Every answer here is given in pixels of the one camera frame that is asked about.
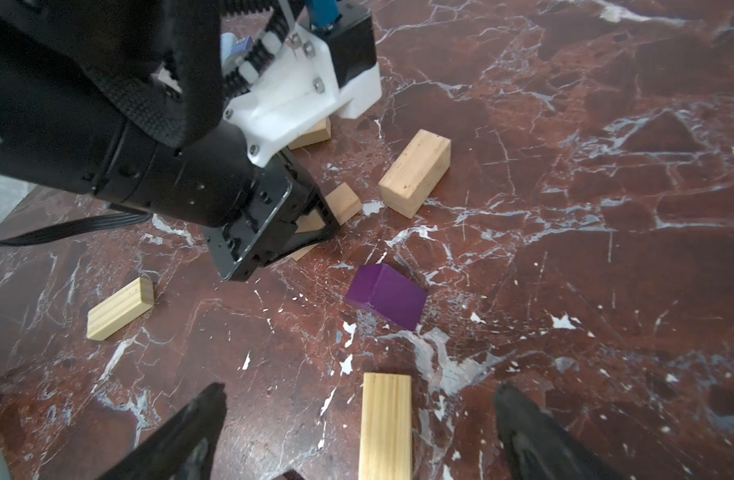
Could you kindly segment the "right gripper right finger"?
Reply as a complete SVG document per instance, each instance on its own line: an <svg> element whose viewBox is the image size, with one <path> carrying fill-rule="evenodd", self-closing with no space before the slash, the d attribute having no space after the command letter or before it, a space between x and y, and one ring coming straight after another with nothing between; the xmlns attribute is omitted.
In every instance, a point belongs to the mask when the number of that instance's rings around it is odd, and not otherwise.
<svg viewBox="0 0 734 480"><path fill-rule="evenodd" d="M514 479L620 479L510 383L495 392L498 438Z"/></svg>

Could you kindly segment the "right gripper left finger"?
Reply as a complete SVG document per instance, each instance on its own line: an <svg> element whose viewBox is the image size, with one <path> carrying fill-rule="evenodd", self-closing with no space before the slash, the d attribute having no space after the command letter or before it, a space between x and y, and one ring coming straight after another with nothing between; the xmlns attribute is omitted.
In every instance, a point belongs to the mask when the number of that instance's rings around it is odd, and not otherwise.
<svg viewBox="0 0 734 480"><path fill-rule="evenodd" d="M213 382L100 478L210 478L226 414L225 385Z"/></svg>

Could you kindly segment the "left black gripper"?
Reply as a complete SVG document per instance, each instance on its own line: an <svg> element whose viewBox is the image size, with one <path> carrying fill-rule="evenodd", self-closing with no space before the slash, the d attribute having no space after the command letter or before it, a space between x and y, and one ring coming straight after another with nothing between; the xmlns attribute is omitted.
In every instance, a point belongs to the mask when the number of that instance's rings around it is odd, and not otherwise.
<svg viewBox="0 0 734 480"><path fill-rule="evenodd" d="M321 206L328 225L298 233L297 221ZM246 281L296 251L336 236L340 225L308 170L287 147L260 169L238 216L219 226L201 229L220 278Z"/></svg>

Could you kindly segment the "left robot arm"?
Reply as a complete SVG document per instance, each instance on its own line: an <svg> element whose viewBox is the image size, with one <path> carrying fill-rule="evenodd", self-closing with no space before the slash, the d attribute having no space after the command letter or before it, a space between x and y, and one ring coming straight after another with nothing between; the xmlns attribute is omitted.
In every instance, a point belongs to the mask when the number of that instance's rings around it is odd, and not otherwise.
<svg viewBox="0 0 734 480"><path fill-rule="evenodd" d="M0 240L26 247L135 225L199 225L226 280L333 238L332 210L287 147L226 121L266 73L301 1L0 1L0 175L110 213Z"/></svg>

